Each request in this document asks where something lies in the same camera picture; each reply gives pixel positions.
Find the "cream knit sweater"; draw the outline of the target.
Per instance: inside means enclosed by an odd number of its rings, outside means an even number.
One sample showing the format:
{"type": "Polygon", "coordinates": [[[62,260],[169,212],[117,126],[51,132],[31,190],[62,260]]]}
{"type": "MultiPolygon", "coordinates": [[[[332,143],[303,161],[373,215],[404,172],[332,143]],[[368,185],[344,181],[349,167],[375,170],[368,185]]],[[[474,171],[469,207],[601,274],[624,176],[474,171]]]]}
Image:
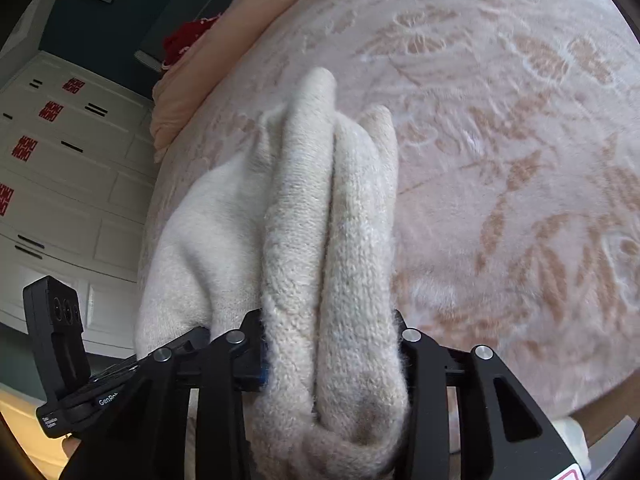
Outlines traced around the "cream knit sweater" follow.
{"type": "Polygon", "coordinates": [[[160,234],[134,350],[262,312],[267,380],[245,403],[267,479],[386,479],[408,393],[390,281],[397,140],[390,111],[338,111],[311,70],[252,145],[200,177],[160,234]]]}

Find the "red pillow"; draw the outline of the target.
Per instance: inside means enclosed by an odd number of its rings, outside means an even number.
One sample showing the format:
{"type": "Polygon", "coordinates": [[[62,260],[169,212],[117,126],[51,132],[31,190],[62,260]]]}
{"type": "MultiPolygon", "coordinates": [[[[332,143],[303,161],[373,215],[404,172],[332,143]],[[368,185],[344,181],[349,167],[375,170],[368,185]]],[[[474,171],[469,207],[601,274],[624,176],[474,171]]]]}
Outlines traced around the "red pillow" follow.
{"type": "Polygon", "coordinates": [[[211,18],[198,18],[182,23],[162,42],[164,58],[160,69],[167,72],[220,18],[217,14],[211,18]]]}

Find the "white wardrobe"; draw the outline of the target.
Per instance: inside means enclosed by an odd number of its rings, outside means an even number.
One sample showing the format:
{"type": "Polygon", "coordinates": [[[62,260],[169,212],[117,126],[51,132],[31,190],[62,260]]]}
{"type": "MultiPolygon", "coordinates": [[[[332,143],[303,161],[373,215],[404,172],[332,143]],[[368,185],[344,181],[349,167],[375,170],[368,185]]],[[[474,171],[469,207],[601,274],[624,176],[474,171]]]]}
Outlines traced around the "white wardrobe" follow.
{"type": "Polygon", "coordinates": [[[86,349],[126,358],[157,166],[151,103],[46,52],[1,91],[1,321],[24,332],[23,289],[75,289],[86,349]]]}

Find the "pink floral bed blanket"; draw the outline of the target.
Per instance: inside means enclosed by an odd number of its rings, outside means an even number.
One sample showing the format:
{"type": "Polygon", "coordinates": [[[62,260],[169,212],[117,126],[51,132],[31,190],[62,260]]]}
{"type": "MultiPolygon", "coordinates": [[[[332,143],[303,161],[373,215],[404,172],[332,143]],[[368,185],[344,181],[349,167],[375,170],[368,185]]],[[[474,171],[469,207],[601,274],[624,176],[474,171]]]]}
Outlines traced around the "pink floral bed blanket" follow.
{"type": "Polygon", "coordinates": [[[191,185],[313,67],[398,139],[394,289],[450,347],[491,344],[551,415],[639,366],[639,44],[611,0],[299,0],[171,144],[140,269],[191,185]]]}

